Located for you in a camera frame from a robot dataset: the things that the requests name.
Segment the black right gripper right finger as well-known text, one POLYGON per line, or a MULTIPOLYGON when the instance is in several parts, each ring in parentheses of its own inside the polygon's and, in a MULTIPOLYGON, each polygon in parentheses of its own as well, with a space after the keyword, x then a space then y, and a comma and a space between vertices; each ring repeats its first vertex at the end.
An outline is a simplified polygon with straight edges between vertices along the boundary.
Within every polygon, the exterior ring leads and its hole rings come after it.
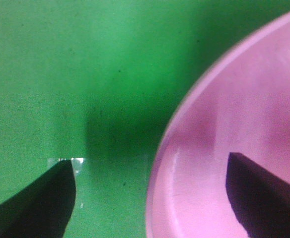
POLYGON ((290 184, 241 153, 228 157, 226 193, 251 238, 290 238, 290 184))

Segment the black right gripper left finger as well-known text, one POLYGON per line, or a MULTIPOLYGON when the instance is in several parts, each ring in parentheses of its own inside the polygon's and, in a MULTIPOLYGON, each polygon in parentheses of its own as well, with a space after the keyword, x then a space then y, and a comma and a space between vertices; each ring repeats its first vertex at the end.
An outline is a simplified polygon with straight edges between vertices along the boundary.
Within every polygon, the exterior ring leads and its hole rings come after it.
POLYGON ((0 204, 0 238, 61 238, 75 205, 71 161, 56 163, 0 204))

